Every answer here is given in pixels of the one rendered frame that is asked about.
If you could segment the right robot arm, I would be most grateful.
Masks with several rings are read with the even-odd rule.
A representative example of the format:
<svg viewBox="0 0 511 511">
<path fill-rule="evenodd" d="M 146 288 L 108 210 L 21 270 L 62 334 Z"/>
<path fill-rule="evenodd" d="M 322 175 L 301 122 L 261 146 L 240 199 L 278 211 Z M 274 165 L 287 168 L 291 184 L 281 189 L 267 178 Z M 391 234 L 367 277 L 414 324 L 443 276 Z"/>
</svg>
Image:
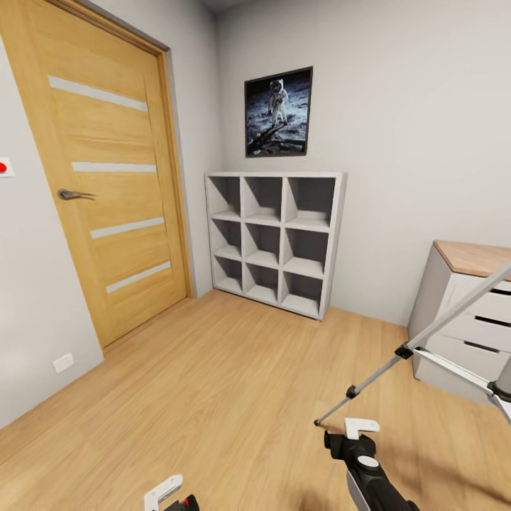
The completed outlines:
<svg viewBox="0 0 511 511">
<path fill-rule="evenodd" d="M 374 458 L 375 444 L 369 436 L 358 432 L 379 432 L 375 420 L 345 418 L 344 434 L 324 432 L 324 445 L 333 459 L 344 460 L 348 471 L 346 484 L 358 511 L 419 511 L 411 500 L 405 500 L 388 480 Z"/>
</svg>

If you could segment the camera tripod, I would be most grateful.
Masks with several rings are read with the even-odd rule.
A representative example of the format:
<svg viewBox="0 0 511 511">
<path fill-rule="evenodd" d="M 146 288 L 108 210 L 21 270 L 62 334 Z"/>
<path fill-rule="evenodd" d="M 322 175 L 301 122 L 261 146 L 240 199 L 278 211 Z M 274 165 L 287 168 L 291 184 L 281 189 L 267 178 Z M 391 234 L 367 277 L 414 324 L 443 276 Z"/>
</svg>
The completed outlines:
<svg viewBox="0 0 511 511">
<path fill-rule="evenodd" d="M 469 385 L 486 393 L 487 398 L 494 405 L 499 407 L 499 410 L 504 414 L 506 420 L 511 426 L 511 356 L 507 360 L 505 367 L 502 369 L 498 379 L 490 382 L 485 378 L 476 375 L 475 373 L 462 368 L 461 366 L 431 352 L 420 345 L 428 338 L 432 337 L 443 326 L 447 325 L 450 321 L 456 318 L 459 314 L 470 307 L 474 302 L 479 300 L 483 295 L 487 294 L 491 289 L 502 282 L 507 276 L 511 275 L 511 259 L 504 265 L 500 266 L 493 272 L 487 279 L 482 281 L 479 286 L 470 291 L 465 297 L 459 300 L 452 308 L 448 309 L 443 315 L 435 320 L 428 328 L 426 328 L 420 335 L 416 336 L 410 341 L 404 342 L 400 347 L 395 350 L 395 357 L 387 362 L 383 367 L 372 374 L 369 379 L 365 380 L 358 387 L 355 385 L 350 386 L 346 392 L 346 399 L 342 400 L 337 406 L 327 412 L 322 418 L 314 421 L 318 426 L 324 419 L 334 413 L 342 405 L 349 400 L 354 399 L 361 393 L 361 391 L 369 386 L 374 380 L 379 378 L 384 372 L 387 372 L 397 362 L 402 359 L 409 359 L 414 354 L 424 358 L 426 361 L 433 363 L 440 369 L 444 369 L 451 375 L 467 382 Z"/>
</svg>

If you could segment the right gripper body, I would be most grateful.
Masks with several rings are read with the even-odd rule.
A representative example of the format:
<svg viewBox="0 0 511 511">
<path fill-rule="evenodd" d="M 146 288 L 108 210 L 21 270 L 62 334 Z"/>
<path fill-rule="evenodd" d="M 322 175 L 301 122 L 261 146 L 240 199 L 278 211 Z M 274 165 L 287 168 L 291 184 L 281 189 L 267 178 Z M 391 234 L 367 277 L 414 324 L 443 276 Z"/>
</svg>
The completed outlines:
<svg viewBox="0 0 511 511">
<path fill-rule="evenodd" d="M 372 456 L 375 453 L 375 444 L 369 436 L 359 436 L 357 440 L 348 439 L 344 434 L 330 434 L 329 443 L 331 443 L 331 457 L 333 459 L 344 460 L 346 463 L 346 454 L 354 447 L 364 451 L 369 451 Z"/>
</svg>

